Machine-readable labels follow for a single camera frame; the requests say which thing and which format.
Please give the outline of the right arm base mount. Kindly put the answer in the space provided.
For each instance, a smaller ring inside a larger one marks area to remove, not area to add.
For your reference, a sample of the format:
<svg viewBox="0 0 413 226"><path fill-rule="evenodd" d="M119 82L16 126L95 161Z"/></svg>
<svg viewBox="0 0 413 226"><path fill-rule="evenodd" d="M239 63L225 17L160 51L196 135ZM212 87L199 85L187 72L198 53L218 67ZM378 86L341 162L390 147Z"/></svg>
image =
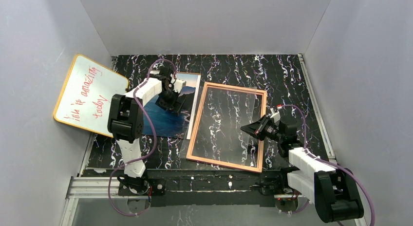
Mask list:
<svg viewBox="0 0 413 226"><path fill-rule="evenodd" d="M282 176L264 176L249 187L264 196L273 196L279 208L299 208L301 193L288 187Z"/></svg>

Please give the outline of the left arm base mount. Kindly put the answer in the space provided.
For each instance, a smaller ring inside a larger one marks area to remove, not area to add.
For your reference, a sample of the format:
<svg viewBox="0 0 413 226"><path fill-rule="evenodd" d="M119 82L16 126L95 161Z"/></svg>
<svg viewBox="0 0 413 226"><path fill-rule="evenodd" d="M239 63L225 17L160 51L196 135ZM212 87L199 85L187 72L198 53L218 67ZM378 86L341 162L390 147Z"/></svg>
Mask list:
<svg viewBox="0 0 413 226"><path fill-rule="evenodd" d="M162 196L166 192L164 179L132 178L118 176L119 196Z"/></svg>

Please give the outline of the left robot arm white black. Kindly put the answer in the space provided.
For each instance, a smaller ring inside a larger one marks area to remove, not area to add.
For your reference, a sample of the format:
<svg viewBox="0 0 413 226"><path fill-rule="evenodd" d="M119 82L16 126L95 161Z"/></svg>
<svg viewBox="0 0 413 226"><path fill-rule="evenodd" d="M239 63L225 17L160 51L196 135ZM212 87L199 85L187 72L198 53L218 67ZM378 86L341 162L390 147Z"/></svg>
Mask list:
<svg viewBox="0 0 413 226"><path fill-rule="evenodd" d="M156 136L155 126L144 106L156 97L155 104L165 111L178 113L182 108L185 100L180 93L186 82L176 74L175 67L161 68L156 73L149 70L143 82L130 92L112 96L108 131L120 147L124 174L128 177L141 178L146 169L143 161L153 153L142 155L140 148L145 119L152 135Z"/></svg>

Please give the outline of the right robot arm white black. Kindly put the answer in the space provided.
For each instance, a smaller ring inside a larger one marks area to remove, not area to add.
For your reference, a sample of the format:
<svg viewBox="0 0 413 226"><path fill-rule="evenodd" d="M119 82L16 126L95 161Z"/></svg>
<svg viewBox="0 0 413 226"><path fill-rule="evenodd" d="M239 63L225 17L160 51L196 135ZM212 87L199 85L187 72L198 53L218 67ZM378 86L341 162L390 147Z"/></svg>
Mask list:
<svg viewBox="0 0 413 226"><path fill-rule="evenodd" d="M323 222L364 216L364 206L352 172L328 165L307 151L298 139L296 125L265 115L242 126L241 131L260 141L268 139L277 143L279 154L291 164L291 167L282 169L284 185L312 202Z"/></svg>

